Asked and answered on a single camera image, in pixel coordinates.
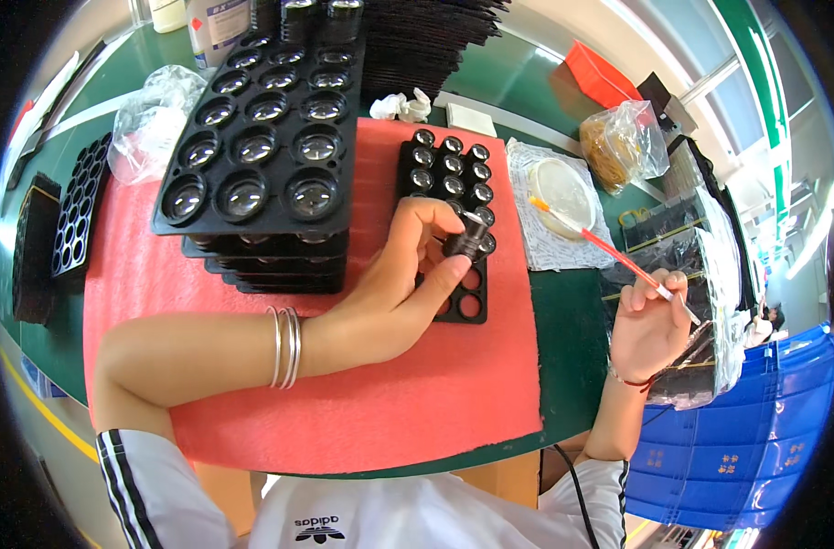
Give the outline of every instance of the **red plastic box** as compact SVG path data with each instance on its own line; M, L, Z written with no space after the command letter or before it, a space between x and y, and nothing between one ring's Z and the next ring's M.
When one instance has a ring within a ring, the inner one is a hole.
M609 61L578 40L574 41L566 54L566 64L585 95L607 109L628 99L642 100L636 86Z

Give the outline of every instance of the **black wire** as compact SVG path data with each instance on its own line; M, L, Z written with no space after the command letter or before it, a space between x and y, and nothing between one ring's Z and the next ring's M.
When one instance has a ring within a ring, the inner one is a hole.
M591 547L593 549L599 549L599 543L597 543L597 536L593 533L593 526L591 525L591 519L587 516L587 507L585 507L585 497L581 493L581 487L578 486L578 477L576 477L576 468L570 461L570 457L566 455L566 452L560 449L560 446L554 445L554 449L557 450L557 453L560 454L560 457L564 459L566 462L566 466L570 468L570 475L572 476L572 483L576 485L576 495L578 496L578 507L582 510L582 518L585 519L585 530L587 531L587 537L591 540Z
M673 408L673 407L674 407L674 405L673 405L673 404L668 404L668 405L667 405L667 408L665 408L665 409L661 410L660 412L658 412L658 415L655 415L652 419L648 419L648 420L646 420L646 422L645 422L645 423L643 423L643 424L642 424L642 426L643 426L643 427L645 427L645 426L646 426L646 425L648 425L649 423L652 423L653 421L655 421L656 419L658 419L660 416L664 415L664 412L666 412L667 410L669 410L669 409L671 409L671 408Z

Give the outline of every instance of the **hand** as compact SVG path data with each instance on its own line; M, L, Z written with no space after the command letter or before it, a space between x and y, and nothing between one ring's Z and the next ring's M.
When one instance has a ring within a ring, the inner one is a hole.
M402 199L386 246L357 287L327 313L304 322L301 367L321 375L385 362L410 349L471 268L466 256L444 258L433 236L464 230L443 201ZM426 277L415 290L418 269Z
M685 350L691 325L685 306L686 275L658 269L652 278L666 286L674 300L668 302L637 278L636 285L621 289L612 330L613 368L633 383L642 383L671 364Z

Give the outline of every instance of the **person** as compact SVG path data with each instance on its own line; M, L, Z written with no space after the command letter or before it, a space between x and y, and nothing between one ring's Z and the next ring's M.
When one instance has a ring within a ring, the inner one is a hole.
M343 301L301 323L299 378L381 363L408 350L470 269L444 258L433 236L461 233L449 205L403 199L388 240ZM415 273L426 273L414 288ZM110 502L132 547L621 547L628 459L652 377L685 348L686 277L659 269L672 303L642 281L625 286L610 344L610 374L575 471L592 533L566 474L532 510L452 474L399 479L281 477L248 538L235 533L176 447L168 409L217 393L268 386L274 314L167 313L133 319L102 339L92 411ZM201 352L193 344L201 342Z
M769 342L774 333L780 331L785 321L786 317L781 305L768 308L765 304L765 297L762 296L761 302L759 302L759 313L752 318L752 322L746 327L746 340L743 346L751 349Z

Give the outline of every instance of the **adidas logo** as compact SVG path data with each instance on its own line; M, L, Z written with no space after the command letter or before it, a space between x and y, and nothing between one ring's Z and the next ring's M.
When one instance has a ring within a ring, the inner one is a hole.
M328 526L314 526L313 528L307 528L302 533L298 534L295 537L295 541L304 541L305 539L313 538L313 541L322 545L326 543L326 539L333 538L333 539L344 539L343 533L338 532L334 528L329 528Z
M344 539L343 533L326 526L326 524L337 521L338 517L335 517L334 515L331 517L315 517L308 518L306 520L297 520L295 521L296 526L310 525L310 528L302 530L302 532L295 537L295 541L304 541L305 539L313 538L313 541L322 545L323 543L326 543L329 538Z

